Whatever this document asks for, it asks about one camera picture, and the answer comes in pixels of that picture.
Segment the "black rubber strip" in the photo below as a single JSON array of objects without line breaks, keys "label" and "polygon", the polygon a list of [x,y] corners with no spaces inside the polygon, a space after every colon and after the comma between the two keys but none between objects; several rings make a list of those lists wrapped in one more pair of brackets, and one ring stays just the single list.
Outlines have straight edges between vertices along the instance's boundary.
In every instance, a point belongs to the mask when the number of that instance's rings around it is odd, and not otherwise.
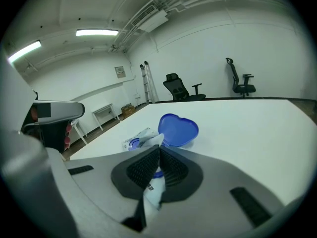
[{"label": "black rubber strip", "polygon": [[237,187],[230,190],[230,193],[254,227],[258,227],[272,217],[245,188]]},{"label": "black rubber strip", "polygon": [[74,169],[68,169],[69,173],[71,176],[73,175],[77,175],[83,172],[87,172],[89,170],[94,169],[92,166],[86,165],[86,166],[82,166],[82,167],[78,167],[78,168],[74,168]]}]

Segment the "ceiling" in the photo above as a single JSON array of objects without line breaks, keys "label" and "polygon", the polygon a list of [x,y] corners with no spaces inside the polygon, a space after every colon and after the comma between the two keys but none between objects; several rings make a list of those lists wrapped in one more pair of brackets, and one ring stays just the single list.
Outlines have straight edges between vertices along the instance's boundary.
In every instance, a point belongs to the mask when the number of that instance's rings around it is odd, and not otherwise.
[{"label": "ceiling", "polygon": [[[132,21],[142,7],[154,4],[158,9],[173,7],[180,0],[28,0],[4,37],[8,56],[40,40],[42,46],[14,62],[26,76],[56,60],[88,52],[120,52],[142,35]],[[167,17],[172,17],[171,10]],[[117,36],[80,36],[77,29],[118,30]]]}]

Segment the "white wall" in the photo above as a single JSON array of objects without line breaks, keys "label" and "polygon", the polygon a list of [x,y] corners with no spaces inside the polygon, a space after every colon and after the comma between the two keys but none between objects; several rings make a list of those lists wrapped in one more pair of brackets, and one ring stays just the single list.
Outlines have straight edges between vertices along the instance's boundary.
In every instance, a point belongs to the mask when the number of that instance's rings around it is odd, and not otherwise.
[{"label": "white wall", "polygon": [[253,97],[316,99],[316,57],[297,22],[281,9],[255,3],[212,3],[175,12],[150,33],[152,39],[145,34],[128,52],[138,91],[143,93],[139,65],[146,60],[160,101],[172,99],[163,82],[173,72],[190,94],[195,94],[192,85],[202,83],[199,92],[207,97],[239,97],[232,91],[229,57],[240,83],[242,74],[255,76]]},{"label": "white wall", "polygon": [[[126,77],[118,79],[114,68],[123,66]],[[117,114],[121,107],[136,105],[136,87],[130,62],[123,54],[94,53],[60,60],[33,73],[26,80],[41,100],[77,101],[85,105],[79,124],[85,133],[98,127],[92,110],[112,103]],[[108,111],[97,114],[101,124],[113,118]],[[75,130],[71,142],[79,138]]]}]

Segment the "floor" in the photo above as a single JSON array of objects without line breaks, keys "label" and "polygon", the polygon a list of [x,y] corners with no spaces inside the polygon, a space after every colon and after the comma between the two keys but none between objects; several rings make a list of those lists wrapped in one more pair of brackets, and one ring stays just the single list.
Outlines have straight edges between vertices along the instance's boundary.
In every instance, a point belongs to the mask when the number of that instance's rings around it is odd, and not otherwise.
[{"label": "floor", "polygon": [[[294,105],[296,105],[298,108],[300,108],[306,115],[308,115],[317,125],[317,106],[315,106],[315,102],[313,101],[291,101]],[[136,108],[136,112],[144,108],[146,105],[140,105]],[[115,125],[117,125],[119,121],[117,120],[111,120],[109,122],[106,122],[102,125],[103,131],[101,131],[99,128],[93,131],[92,133],[88,134],[87,137],[85,137],[87,143],[92,142],[94,139],[99,137],[101,134],[105,133],[107,130],[111,129]],[[74,153],[79,151],[81,148],[85,146],[85,143],[82,140],[76,141],[76,143],[72,144],[69,149],[67,149],[65,152],[63,152],[63,157],[66,160],[69,160],[70,156],[72,156]]]}]

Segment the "ladder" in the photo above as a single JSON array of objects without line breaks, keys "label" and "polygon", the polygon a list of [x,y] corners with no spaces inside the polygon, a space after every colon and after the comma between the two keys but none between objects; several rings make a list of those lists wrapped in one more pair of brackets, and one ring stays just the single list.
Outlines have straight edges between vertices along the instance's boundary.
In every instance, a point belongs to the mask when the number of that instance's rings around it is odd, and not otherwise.
[{"label": "ladder", "polygon": [[145,100],[147,105],[149,102],[155,103],[152,91],[152,77],[150,73],[149,63],[144,61],[144,65],[140,65],[141,68],[141,75],[144,85],[144,93],[145,93]]}]

